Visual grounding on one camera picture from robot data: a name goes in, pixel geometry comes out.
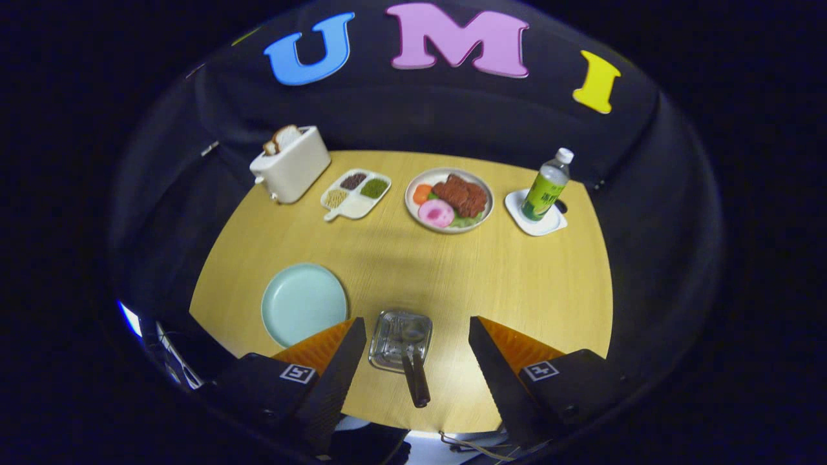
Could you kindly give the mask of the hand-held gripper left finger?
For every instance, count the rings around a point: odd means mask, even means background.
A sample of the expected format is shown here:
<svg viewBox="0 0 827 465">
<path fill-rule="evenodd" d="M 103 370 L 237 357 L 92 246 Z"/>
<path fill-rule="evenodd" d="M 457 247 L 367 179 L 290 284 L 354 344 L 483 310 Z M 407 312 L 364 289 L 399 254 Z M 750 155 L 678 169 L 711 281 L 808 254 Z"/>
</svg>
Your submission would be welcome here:
<svg viewBox="0 0 827 465">
<path fill-rule="evenodd" d="M 324 455 L 366 345 L 361 317 L 274 356 L 248 353 L 205 382 L 203 401 L 308 455 Z"/>
</svg>

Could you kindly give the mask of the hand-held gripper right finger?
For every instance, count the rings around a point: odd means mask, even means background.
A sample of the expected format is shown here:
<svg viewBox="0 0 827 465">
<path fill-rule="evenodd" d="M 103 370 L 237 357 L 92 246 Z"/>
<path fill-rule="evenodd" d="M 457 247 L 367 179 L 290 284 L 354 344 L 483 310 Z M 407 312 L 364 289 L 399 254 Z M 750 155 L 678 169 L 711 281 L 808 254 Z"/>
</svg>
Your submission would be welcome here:
<svg viewBox="0 0 827 465">
<path fill-rule="evenodd" d="M 511 441 L 531 448 L 590 426 L 628 394 L 628 377 L 587 348 L 564 353 L 482 316 L 468 342 Z"/>
</svg>

